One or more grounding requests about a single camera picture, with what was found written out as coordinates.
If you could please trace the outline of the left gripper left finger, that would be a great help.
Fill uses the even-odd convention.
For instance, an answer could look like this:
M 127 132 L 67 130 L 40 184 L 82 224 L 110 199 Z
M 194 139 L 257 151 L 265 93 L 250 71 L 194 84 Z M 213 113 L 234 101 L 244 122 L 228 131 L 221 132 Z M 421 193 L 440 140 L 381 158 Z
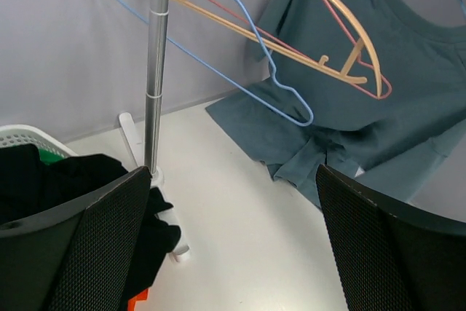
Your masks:
M 1 225 L 2 310 L 118 310 L 151 174 Z

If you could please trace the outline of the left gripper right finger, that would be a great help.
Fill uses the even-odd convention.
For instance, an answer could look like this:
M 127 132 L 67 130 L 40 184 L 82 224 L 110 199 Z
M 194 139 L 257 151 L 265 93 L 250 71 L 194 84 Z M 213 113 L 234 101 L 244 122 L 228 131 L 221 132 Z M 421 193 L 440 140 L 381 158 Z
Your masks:
M 316 184 L 349 310 L 465 309 L 465 223 L 326 165 Z

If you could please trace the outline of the orange t shirt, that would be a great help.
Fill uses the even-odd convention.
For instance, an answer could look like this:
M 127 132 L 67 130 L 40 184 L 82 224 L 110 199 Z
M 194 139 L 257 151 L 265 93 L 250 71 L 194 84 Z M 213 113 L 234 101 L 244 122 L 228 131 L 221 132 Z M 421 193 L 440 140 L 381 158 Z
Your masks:
M 149 290 L 146 288 L 127 302 L 127 311 L 134 311 L 138 302 L 144 302 L 148 299 Z

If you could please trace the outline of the black t shirt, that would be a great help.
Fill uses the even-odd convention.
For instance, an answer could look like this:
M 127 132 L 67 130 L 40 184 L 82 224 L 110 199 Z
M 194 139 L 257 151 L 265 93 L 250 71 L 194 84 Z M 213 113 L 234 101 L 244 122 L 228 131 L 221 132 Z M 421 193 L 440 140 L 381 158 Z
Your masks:
M 39 159 L 33 144 L 1 149 L 1 223 L 63 204 L 127 174 L 119 160 L 105 154 L 68 157 L 51 165 Z M 166 255 L 181 238 L 181 230 L 160 220 L 158 213 L 173 208 L 160 191 L 149 192 L 141 229 L 123 292 L 131 299 L 153 285 Z

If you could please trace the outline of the green t shirt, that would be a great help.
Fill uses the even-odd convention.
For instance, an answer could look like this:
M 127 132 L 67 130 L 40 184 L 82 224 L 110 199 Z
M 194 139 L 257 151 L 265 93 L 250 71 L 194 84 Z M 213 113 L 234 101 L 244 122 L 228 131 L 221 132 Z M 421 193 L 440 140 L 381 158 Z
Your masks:
M 64 160 L 66 157 L 63 157 L 60 154 L 53 153 L 51 151 L 48 151 L 46 149 L 39 149 L 39 159 L 45 164 L 45 165 L 51 165 L 56 162 L 59 162 L 61 160 Z

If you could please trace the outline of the light blue wire hanger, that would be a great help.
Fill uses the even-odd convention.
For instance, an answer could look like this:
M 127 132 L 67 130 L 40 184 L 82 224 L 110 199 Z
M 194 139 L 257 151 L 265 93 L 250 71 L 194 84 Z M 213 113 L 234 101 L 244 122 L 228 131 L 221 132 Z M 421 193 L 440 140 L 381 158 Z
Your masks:
M 136 16 L 142 23 L 149 26 L 151 10 L 149 10 L 149 17 L 145 18 L 143 15 L 139 14 L 136 10 L 134 10 L 132 7 L 130 7 L 128 4 L 126 4 L 123 0 L 115 0 L 115 1 L 118 2 L 122 7 L 124 7 L 132 15 Z M 278 114 L 279 116 L 285 118 L 286 120 L 293 123 L 294 125 L 297 125 L 299 127 L 307 127 L 307 126 L 311 125 L 312 122 L 314 121 L 315 116 L 314 116 L 314 113 L 313 113 L 312 109 L 310 108 L 309 104 L 302 98 L 302 96 L 297 92 L 296 89 L 294 89 L 291 86 L 288 86 L 286 84 L 282 84 L 277 80 L 277 77 L 276 77 L 277 67 L 276 67 L 276 64 L 275 64 L 271 54 L 269 53 L 269 50 L 265 46 L 265 44 L 266 44 L 265 39 L 263 39 L 263 37 L 260 34 L 258 36 L 256 35 L 256 34 L 258 34 L 258 28 L 255 26 L 254 22 L 252 21 L 252 18 L 250 17 L 250 14 L 247 11 L 245 5 L 240 0 L 234 0 L 234 1 L 240 6 L 240 9 L 246 15 L 246 23 L 253 26 L 254 31 L 252 33 L 253 34 L 252 39 L 259 39 L 259 46 L 263 50 L 263 53 L 265 54 L 266 59 L 269 61 L 269 64 L 271 64 L 271 66 L 272 66 L 272 72 L 271 72 L 272 83 L 274 83 L 275 86 L 278 87 L 279 89 L 284 90 L 284 91 L 288 91 L 292 95 L 295 96 L 295 98 L 298 100 L 298 102 L 302 105 L 304 110 L 309 115 L 309 118 L 306 119 L 305 121 L 300 121 L 300 120 L 294 119 L 289 114 L 286 114 L 284 111 L 276 108 L 275 106 L 273 106 L 272 104 L 270 104 L 266 100 L 262 99 L 260 96 L 257 96 L 256 94 L 254 94 L 250 90 L 246 89 L 243 85 L 241 85 L 240 83 L 238 83 L 234 79 L 228 77 L 226 74 L 222 73 L 217 68 L 215 68 L 214 66 L 212 66 L 209 63 L 207 63 L 206 61 L 204 61 L 202 58 L 199 58 L 198 56 L 196 56 L 193 52 L 186 49 L 181 44 L 174 41 L 174 39 L 171 39 L 169 36 L 167 36 L 167 34 L 165 34 L 165 39 L 162 40 L 164 45 L 165 45 L 165 42 L 168 41 L 169 43 L 171 43 L 172 45 L 177 47 L 180 51 L 182 51 L 183 53 L 185 53 L 186 55 L 191 57 L 193 60 L 195 60 L 198 63 L 202 64 L 204 67 L 206 67 L 206 69 L 211 70 L 213 73 L 217 74 L 222 79 L 224 79 L 228 83 L 235 86 L 235 88 L 242 91 L 242 93 L 248 95 L 250 98 L 254 99 L 255 101 L 257 101 L 261 105 L 265 106 L 270 111 L 273 111 L 274 113 Z M 208 44 L 213 44 L 214 49 L 220 49 L 220 44 L 215 44 L 214 43 L 214 42 L 216 42 L 217 38 L 214 38 L 213 35 L 208 35 L 207 39 L 212 39 L 212 41 L 209 42 Z M 220 54 L 225 54 L 225 56 L 224 56 L 225 58 L 222 59 L 222 62 L 223 62 L 222 65 L 224 65 L 225 67 L 228 66 L 231 69 L 233 69 L 233 63 L 239 63 L 240 68 L 236 68 L 235 71 L 239 71 L 240 73 L 238 73 L 238 74 L 240 76 L 244 76 L 244 73 L 241 73 L 241 69 L 243 69 L 245 67 L 245 64 L 240 63 L 240 49 L 235 49 L 235 48 L 234 49 L 228 49 L 228 47 L 229 47 L 228 44 L 226 45 L 226 47 L 227 47 L 226 49 L 220 49 L 219 53 L 216 54 L 218 56 L 218 59 L 220 60 Z M 229 53 L 234 54 L 233 63 L 226 64 L 225 62 L 230 60 L 230 59 L 226 58 L 226 54 L 229 54 Z

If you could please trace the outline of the grey blue t shirt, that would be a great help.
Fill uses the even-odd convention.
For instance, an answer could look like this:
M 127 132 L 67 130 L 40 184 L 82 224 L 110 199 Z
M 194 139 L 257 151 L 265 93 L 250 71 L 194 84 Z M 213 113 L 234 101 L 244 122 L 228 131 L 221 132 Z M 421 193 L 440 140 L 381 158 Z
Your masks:
M 465 27 L 441 27 L 402 0 L 341 0 L 373 42 L 392 85 L 372 98 L 369 57 L 351 68 L 361 89 L 274 54 L 275 79 L 208 106 L 224 132 L 273 178 L 319 204 L 326 164 L 409 201 L 465 135 Z

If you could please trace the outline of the beige wooden hanger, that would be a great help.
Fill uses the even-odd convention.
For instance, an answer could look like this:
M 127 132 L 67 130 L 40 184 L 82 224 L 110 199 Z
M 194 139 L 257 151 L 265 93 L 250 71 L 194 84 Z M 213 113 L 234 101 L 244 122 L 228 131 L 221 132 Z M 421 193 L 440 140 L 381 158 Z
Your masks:
M 344 96 L 383 101 L 392 85 L 381 71 L 374 43 L 340 0 L 269 0 L 258 22 L 216 0 L 171 0 L 189 8 L 248 42 L 264 44 L 278 56 L 282 78 L 292 68 L 305 82 L 337 82 Z

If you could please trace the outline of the pink wire hanger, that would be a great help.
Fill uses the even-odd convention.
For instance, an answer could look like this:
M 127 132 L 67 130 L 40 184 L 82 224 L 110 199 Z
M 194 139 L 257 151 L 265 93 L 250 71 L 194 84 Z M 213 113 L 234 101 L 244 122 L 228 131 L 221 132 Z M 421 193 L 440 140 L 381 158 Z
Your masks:
M 236 18 L 236 20 L 242 22 L 243 24 L 246 23 L 246 18 L 244 15 L 239 15 L 232 9 L 226 7 L 224 4 L 217 0 L 204 0 L 204 3 L 207 4 L 209 3 L 210 5 L 207 6 L 207 9 L 201 8 L 198 5 L 195 5 L 194 3 L 190 2 L 191 5 L 195 5 L 197 8 L 193 9 L 195 12 L 197 12 L 198 9 L 201 9 L 202 11 L 200 14 L 202 16 L 205 16 L 206 18 L 209 18 L 211 20 L 214 20 L 214 22 L 217 22 L 219 25 L 224 25 L 226 22 L 229 24 L 234 24 L 235 28 L 230 28 L 226 26 L 226 29 L 230 29 L 235 31 L 235 29 L 241 29 L 241 33 L 237 32 L 238 35 L 245 34 L 247 30 L 246 28 L 233 23 L 231 21 L 227 21 L 227 19 L 224 19 L 218 14 L 215 14 L 214 12 L 209 12 L 210 9 L 213 9 L 213 7 L 218 7 L 220 10 L 224 11 L 226 14 L 229 14 L 229 16 Z M 258 31 L 260 34 L 264 36 L 263 39 L 265 40 L 266 44 L 273 44 L 273 48 L 266 47 L 267 49 L 274 49 L 277 47 L 279 49 L 278 56 L 279 58 L 285 59 L 290 61 L 291 63 L 296 63 L 299 68 L 306 67 L 308 68 L 307 70 L 313 68 L 309 65 L 307 65 L 309 60 L 313 60 L 313 62 L 317 63 L 317 57 L 320 56 L 320 58 L 323 58 L 324 55 L 324 49 L 330 50 L 331 54 L 338 54 L 334 58 L 329 59 L 330 64 L 332 66 L 329 66 L 328 69 L 333 69 L 336 73 L 339 73 L 342 68 L 337 69 L 337 65 L 344 66 L 344 58 L 343 54 L 344 52 L 337 52 L 339 49 L 352 49 L 351 47 L 356 46 L 356 29 L 354 25 L 350 25 L 350 22 L 348 19 L 343 19 L 343 14 L 341 12 L 337 12 L 334 5 L 331 5 L 330 0 L 319 0 L 317 1 L 316 4 L 314 4 L 316 7 L 309 7 L 308 15 L 305 19 L 305 11 L 303 9 L 296 9 L 293 8 L 293 14 L 295 14 L 296 19 L 295 22 L 296 24 L 289 23 L 290 21 L 290 16 L 286 16 L 286 12 L 288 11 L 288 15 L 293 15 L 291 14 L 291 10 L 286 10 L 285 17 L 282 18 L 284 23 L 286 23 L 283 31 L 279 29 L 265 29 L 265 25 L 262 25 L 262 28 L 259 28 L 258 26 Z M 229 44 L 228 49 L 240 49 L 240 63 L 244 63 L 245 67 L 241 69 L 241 72 L 246 72 L 248 69 L 251 69 L 253 72 L 256 72 L 256 75 L 258 74 L 258 61 L 255 61 L 257 58 L 256 56 L 251 54 L 247 49 L 247 42 L 251 44 L 251 41 L 249 38 L 243 37 L 240 39 L 237 37 L 234 39 L 232 36 L 230 39 L 233 39 L 233 44 Z M 213 49 L 205 49 L 205 53 L 210 53 L 214 54 Z M 289 57 L 289 55 L 282 55 L 280 52 L 283 50 L 286 51 L 286 54 L 292 54 L 293 57 Z M 233 69 L 230 67 L 225 67 L 222 65 L 222 59 L 225 54 L 220 54 L 220 60 L 218 59 L 218 56 L 214 56 L 214 61 L 215 63 L 218 63 L 220 67 L 222 68 L 227 68 L 227 71 L 229 73 L 232 73 L 234 69 L 240 68 L 239 63 L 233 63 L 233 58 L 234 54 L 229 53 L 226 54 L 226 58 L 230 59 L 226 64 L 231 64 L 233 63 Z M 371 62 L 370 55 L 368 54 L 368 50 L 366 47 L 364 47 L 361 52 L 358 54 L 358 56 L 355 59 L 355 62 L 353 63 L 355 67 L 350 68 L 350 70 L 347 72 L 348 74 L 350 72 L 353 73 L 369 73 L 369 78 L 370 82 L 367 82 L 365 84 L 350 84 L 352 87 L 354 87 L 356 90 L 361 91 L 362 93 L 366 94 L 369 96 L 369 98 L 374 98 L 378 99 L 376 96 L 376 83 L 374 82 L 375 80 L 375 69 L 374 69 L 374 64 Z M 246 78 L 243 79 L 244 82 L 246 82 L 248 79 L 252 79 L 253 74 L 251 73 L 244 73 Z M 381 81 L 382 81 L 382 94 L 380 95 L 379 100 L 384 100 L 389 98 L 389 96 L 393 96 L 393 86 L 392 82 L 383 75 L 382 72 L 382 64 L 381 64 Z

